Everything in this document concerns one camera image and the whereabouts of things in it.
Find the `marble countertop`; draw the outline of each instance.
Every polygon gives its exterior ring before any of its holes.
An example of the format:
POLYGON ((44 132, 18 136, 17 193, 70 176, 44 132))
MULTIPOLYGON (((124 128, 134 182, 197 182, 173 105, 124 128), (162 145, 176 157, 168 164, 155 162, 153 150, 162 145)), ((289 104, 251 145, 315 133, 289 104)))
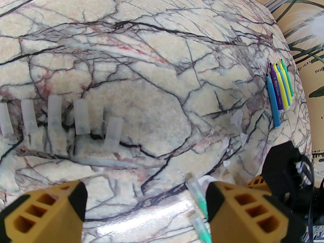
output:
POLYGON ((310 155, 301 80, 272 15, 253 0, 0 0, 0 96, 15 133, 0 137, 0 208, 22 192, 81 180, 84 243, 192 242, 193 172, 238 184, 287 140, 310 155), (283 58, 296 94, 274 129, 265 74, 283 58), (64 98, 47 131, 47 98, 64 98), (90 135, 75 135, 85 98, 90 135), (24 134, 20 100, 38 132, 24 134), (103 148, 109 116, 124 118, 119 152, 103 148))

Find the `blue marker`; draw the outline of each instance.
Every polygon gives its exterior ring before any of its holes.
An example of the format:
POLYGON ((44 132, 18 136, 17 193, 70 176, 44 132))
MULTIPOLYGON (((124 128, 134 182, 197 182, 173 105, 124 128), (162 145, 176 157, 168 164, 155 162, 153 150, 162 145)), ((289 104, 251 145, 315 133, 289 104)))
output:
POLYGON ((290 106, 292 102, 289 99, 288 90, 287 90, 287 86, 286 86, 286 82, 285 82, 284 75, 282 74, 282 72, 281 72, 280 67, 278 66, 278 64, 276 64, 276 67, 278 69, 278 72, 280 73, 280 76, 281 76, 281 79, 282 79, 282 82, 283 82, 283 86, 285 88, 285 93, 286 93, 286 96, 287 96, 288 105, 290 106))
POLYGON ((278 127, 280 127, 279 110, 278 110, 276 95, 274 93, 273 84, 271 83, 271 79, 268 75, 267 75, 267 88, 268 88, 270 103, 271 103, 271 108, 272 108, 274 127, 278 128, 278 127))

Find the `green marker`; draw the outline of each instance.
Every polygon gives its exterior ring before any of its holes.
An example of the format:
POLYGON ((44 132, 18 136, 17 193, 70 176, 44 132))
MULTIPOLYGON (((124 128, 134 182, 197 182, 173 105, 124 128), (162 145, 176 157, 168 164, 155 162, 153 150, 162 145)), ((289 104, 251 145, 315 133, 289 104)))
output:
POLYGON ((193 199, 195 199, 196 204, 199 206, 205 217, 208 219, 207 201, 205 193, 203 192, 197 179, 191 173, 186 174, 186 186, 193 199))
POLYGON ((197 232, 202 243, 212 243, 212 237, 210 236, 203 219, 200 215, 193 211, 189 214, 189 220, 195 231, 197 232))
POLYGON ((283 60, 281 60, 281 64, 283 66, 283 69, 285 70, 285 73, 286 73, 286 76, 287 76, 287 79, 288 79, 288 85, 289 85, 291 97, 294 97, 293 87, 291 86, 291 82, 290 82, 290 78, 289 78, 289 75, 288 75, 287 67, 286 67, 283 60))

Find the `translucent plastic tube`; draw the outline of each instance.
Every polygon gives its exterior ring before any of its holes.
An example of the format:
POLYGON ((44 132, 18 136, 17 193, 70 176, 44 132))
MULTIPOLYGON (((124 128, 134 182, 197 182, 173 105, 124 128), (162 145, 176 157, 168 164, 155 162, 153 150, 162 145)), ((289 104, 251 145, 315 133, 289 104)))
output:
POLYGON ((1 127, 2 135, 4 137, 14 133, 11 120, 9 117, 7 103, 0 103, 0 127, 1 127))
POLYGON ((21 113, 26 134, 38 131, 33 100, 23 99, 21 101, 21 113))
POLYGON ((208 211, 207 211, 207 202, 203 189, 198 183, 197 179, 191 174, 186 174, 186 186, 193 197, 195 199, 196 204, 198 204, 199 208, 208 219, 208 211))
POLYGON ((47 119, 49 130, 61 130, 62 128, 62 97, 50 95, 48 97, 47 119))
POLYGON ((123 118, 110 117, 104 147, 109 152, 118 152, 120 137, 122 136, 123 118))
POLYGON ((195 228, 195 231, 197 232, 201 242, 212 243, 212 237, 210 236, 206 225, 200 215, 197 212, 192 212, 189 214, 189 220, 195 228))
POLYGON ((77 99, 73 102, 75 134, 90 134, 88 103, 85 99, 77 99))

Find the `yellow marker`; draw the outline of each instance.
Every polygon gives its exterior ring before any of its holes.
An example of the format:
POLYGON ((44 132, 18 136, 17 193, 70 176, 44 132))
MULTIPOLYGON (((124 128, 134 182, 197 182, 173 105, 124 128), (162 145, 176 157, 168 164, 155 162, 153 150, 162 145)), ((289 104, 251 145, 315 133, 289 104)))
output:
POLYGON ((278 83, 279 83, 279 87, 280 87, 280 93, 281 93, 281 98, 282 98, 282 104, 283 104, 283 107, 284 109, 288 109, 289 108, 289 104, 288 104, 288 99, 287 99, 287 96, 286 96, 286 91, 285 91, 285 87, 284 87, 284 83, 282 81, 282 78, 281 78, 281 75, 277 69, 277 66, 276 64, 273 64, 273 68, 276 72, 276 75, 277 75, 277 79, 278 79, 278 83))
POLYGON ((285 83, 286 83, 286 88, 287 88, 287 92, 288 92, 288 96, 289 96, 289 100, 292 103, 293 102, 293 98, 291 97, 291 92, 290 92, 290 88, 289 88, 289 83, 288 83, 288 78, 285 72, 285 69, 283 67, 283 65, 281 64, 281 62, 279 61, 279 66, 280 66, 280 70, 282 72, 283 78, 285 79, 285 83))

